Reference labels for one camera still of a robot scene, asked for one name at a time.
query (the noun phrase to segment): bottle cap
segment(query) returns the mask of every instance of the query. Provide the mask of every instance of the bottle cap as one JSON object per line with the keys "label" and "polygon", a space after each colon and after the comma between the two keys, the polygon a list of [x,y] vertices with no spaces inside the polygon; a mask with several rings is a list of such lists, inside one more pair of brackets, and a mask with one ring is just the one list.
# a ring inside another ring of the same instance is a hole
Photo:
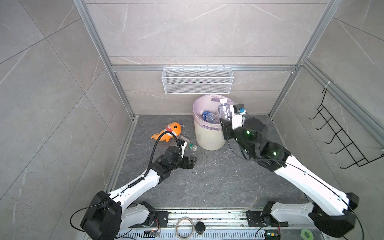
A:
{"label": "bottle cap", "polygon": [[220,103],[221,104],[225,104],[225,103],[227,103],[228,102],[228,99],[227,98],[221,98],[220,99]]}

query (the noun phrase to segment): marble tile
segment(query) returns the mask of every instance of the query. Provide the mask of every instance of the marble tile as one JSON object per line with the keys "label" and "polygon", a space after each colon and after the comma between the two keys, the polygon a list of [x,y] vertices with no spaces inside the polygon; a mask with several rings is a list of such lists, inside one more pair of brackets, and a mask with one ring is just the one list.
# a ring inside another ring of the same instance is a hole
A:
{"label": "marble tile", "polygon": [[72,0],[20,2],[46,37],[80,19]]}
{"label": "marble tile", "polygon": [[99,53],[82,20],[47,38],[85,92],[104,69]]}
{"label": "marble tile", "polygon": [[[93,196],[103,190],[119,148],[119,142],[107,128],[77,182],[50,240],[83,239],[84,233],[73,229],[68,224],[69,219],[75,211],[89,206]],[[84,213],[85,211],[79,212],[73,217],[73,225],[80,226]]]}
{"label": "marble tile", "polygon": [[120,102],[120,96],[106,69],[101,72],[85,94],[108,124]]}
{"label": "marble tile", "polygon": [[341,190],[329,166],[286,100],[281,103],[273,121],[288,150],[309,170]]}
{"label": "marble tile", "polygon": [[[257,116],[268,127],[268,138],[279,141],[268,116]],[[152,134],[177,121],[185,127],[182,134],[196,144],[192,116],[139,116],[117,186],[141,174],[151,154]],[[164,153],[173,142],[159,142],[155,157]],[[237,150],[234,141],[231,147]],[[154,207],[264,207],[268,200],[304,203],[304,194],[285,179],[271,174],[254,161],[236,158],[225,144],[216,151],[198,148],[186,150],[186,156],[197,157],[195,168],[176,169],[161,184],[150,189],[137,201],[147,201]]]}
{"label": "marble tile", "polygon": [[131,119],[127,113],[127,110],[125,109],[122,101],[120,101],[111,118],[111,121],[108,124],[108,127],[111,129],[113,135],[115,135],[119,143],[122,143],[130,123]]}
{"label": "marble tile", "polygon": [[0,200],[2,239],[48,239],[107,125],[78,101]]}
{"label": "marble tile", "polygon": [[203,94],[165,94],[162,91],[125,91],[135,114],[192,115],[192,105]]}
{"label": "marble tile", "polygon": [[83,92],[47,40],[0,64],[0,196]]}
{"label": "marble tile", "polygon": [[280,91],[289,75],[290,71],[234,71],[231,91]]}
{"label": "marble tile", "polygon": [[344,0],[335,18],[360,30],[384,39],[384,2]]}
{"label": "marble tile", "polygon": [[126,91],[164,91],[161,74],[161,71],[117,72]]}
{"label": "marble tile", "polygon": [[[170,3],[287,3],[286,0],[85,0],[86,3],[142,3],[142,4],[170,4]],[[290,0],[289,3],[328,3],[328,0]]]}
{"label": "marble tile", "polygon": [[[303,71],[292,85],[286,100],[313,139],[317,149],[324,157],[342,189],[345,192],[353,192],[360,197],[359,206],[356,211],[367,227],[365,231],[369,232],[373,239],[380,239],[383,229],[381,224],[377,222],[377,219],[381,219],[384,210],[381,208],[380,210],[373,209],[371,206],[382,204],[380,199],[384,196],[384,187],[381,184],[384,181],[382,176],[382,171],[384,170],[382,162],[384,158],[362,167],[352,166],[348,169],[340,169],[340,167],[352,164],[353,160],[346,150],[335,155],[331,154],[331,152],[339,151],[343,146],[337,138],[331,144],[325,144],[325,141],[329,142],[332,139],[333,132],[329,126],[325,126],[321,130],[315,129],[325,123],[325,120],[320,115],[313,120],[308,119],[316,114],[316,108],[320,105],[323,98],[322,90],[323,86],[307,71]],[[323,104],[367,159],[372,160],[382,154],[382,147],[332,95],[327,93]],[[333,120],[330,123],[332,126],[337,127]],[[355,147],[350,146],[348,150],[357,160],[362,158]],[[355,230],[347,235],[347,238],[348,236],[351,236],[352,239],[360,239],[360,228],[356,226]]]}
{"label": "marble tile", "polygon": [[299,56],[259,57],[109,57],[112,64],[296,64]]}
{"label": "marble tile", "polygon": [[383,55],[384,41],[333,19],[310,59],[384,124]]}
{"label": "marble tile", "polygon": [[0,63],[43,38],[44,35],[18,0],[1,2]]}
{"label": "marble tile", "polygon": [[218,57],[299,56],[326,4],[87,6],[110,56]]}

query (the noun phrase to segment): gray tile wall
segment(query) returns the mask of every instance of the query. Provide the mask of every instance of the gray tile wall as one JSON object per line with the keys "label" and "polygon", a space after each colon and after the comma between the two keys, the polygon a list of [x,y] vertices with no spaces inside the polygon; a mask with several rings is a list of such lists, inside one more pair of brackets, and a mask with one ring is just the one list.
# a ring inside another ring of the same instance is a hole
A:
{"label": "gray tile wall", "polygon": [[72,0],[1,1],[0,42],[0,239],[82,239],[128,114]]}
{"label": "gray tile wall", "polygon": [[384,125],[384,1],[344,0],[310,59]]}
{"label": "gray tile wall", "polygon": [[[355,165],[348,169],[340,169],[352,164],[353,160],[346,150],[335,155],[331,154],[340,150],[342,145],[337,138],[331,144],[325,143],[332,139],[334,133],[329,126],[321,130],[315,129],[325,123],[320,115],[313,120],[308,119],[317,113],[323,98],[322,91],[323,86],[306,70],[302,70],[273,120],[288,149],[299,161],[332,186],[344,192],[353,192],[360,197],[356,211],[364,225],[365,239],[382,239],[384,159],[378,159],[362,167]],[[372,160],[382,154],[382,147],[376,140],[329,93],[325,96],[324,105],[367,159]],[[327,119],[330,118],[324,111],[322,113]],[[337,125],[333,120],[330,123],[336,128]],[[346,140],[345,135],[340,134],[340,137]],[[354,147],[348,147],[348,150],[357,160],[362,158]],[[355,229],[346,237],[349,240],[361,239],[361,230],[357,222]]]}
{"label": "gray tile wall", "polygon": [[[383,12],[383,1],[344,0],[310,55],[310,60],[381,124],[384,124]],[[321,89],[308,73],[303,72],[292,86],[286,100],[315,142],[342,189],[353,191],[360,197],[357,213],[366,227],[366,238],[382,239],[384,159],[362,167],[353,166],[346,170],[339,168],[351,164],[350,157],[345,152],[331,155],[330,152],[336,151],[340,143],[336,141],[334,144],[324,144],[324,141],[328,141],[332,136],[329,129],[313,130],[312,124],[318,124],[305,116],[313,109],[309,99],[318,99]],[[382,147],[372,136],[336,100],[329,97],[326,101],[333,116],[363,154],[368,159],[379,157]],[[347,238],[359,239],[360,232],[359,227],[356,227]]]}
{"label": "gray tile wall", "polygon": [[89,0],[113,64],[295,64],[326,0]]}
{"label": "gray tile wall", "polygon": [[[326,0],[88,0],[112,64],[296,64]],[[192,114],[159,72],[119,72],[136,114]],[[228,97],[266,114],[288,72],[235,73]]]}
{"label": "gray tile wall", "polygon": [[[244,103],[247,112],[266,115],[289,76],[288,71],[235,71],[231,92],[224,94]],[[192,114],[201,94],[165,94],[161,71],[118,72],[136,114]]]}

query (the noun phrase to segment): cable tie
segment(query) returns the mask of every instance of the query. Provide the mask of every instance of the cable tie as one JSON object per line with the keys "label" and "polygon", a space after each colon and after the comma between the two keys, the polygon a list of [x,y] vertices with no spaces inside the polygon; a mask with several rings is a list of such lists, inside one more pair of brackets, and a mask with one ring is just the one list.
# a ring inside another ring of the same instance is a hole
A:
{"label": "cable tie", "polygon": [[328,81],[327,85],[325,85],[324,88],[327,88],[328,84],[330,84],[330,83],[336,83],[336,82]]}

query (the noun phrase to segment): green tape roll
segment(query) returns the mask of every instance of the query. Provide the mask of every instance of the green tape roll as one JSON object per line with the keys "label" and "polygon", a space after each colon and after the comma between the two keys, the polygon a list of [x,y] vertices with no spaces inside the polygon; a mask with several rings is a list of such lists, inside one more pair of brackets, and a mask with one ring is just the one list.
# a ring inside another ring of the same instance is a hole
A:
{"label": "green tape roll", "polygon": [[301,237],[302,237],[304,240],[313,240],[313,233],[312,233],[309,229],[303,228],[303,229],[300,231],[300,234],[301,234]]}

